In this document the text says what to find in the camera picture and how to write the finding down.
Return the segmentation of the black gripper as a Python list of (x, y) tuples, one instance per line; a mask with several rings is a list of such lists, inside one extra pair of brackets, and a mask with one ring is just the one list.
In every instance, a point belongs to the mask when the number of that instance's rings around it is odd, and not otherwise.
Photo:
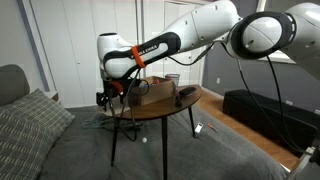
[(96, 104), (106, 106), (107, 102), (124, 92), (124, 87), (118, 81), (104, 81), (103, 91), (96, 93)]

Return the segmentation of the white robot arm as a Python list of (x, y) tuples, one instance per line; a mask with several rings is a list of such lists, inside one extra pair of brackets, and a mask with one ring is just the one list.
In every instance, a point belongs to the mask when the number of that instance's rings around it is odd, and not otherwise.
[(157, 60), (215, 42), (236, 59), (260, 59), (281, 51), (320, 78), (319, 5), (305, 2), (284, 12), (262, 11), (242, 18), (231, 0), (216, 0), (188, 12), (140, 45), (116, 33), (99, 35), (100, 76), (104, 81), (126, 80)]

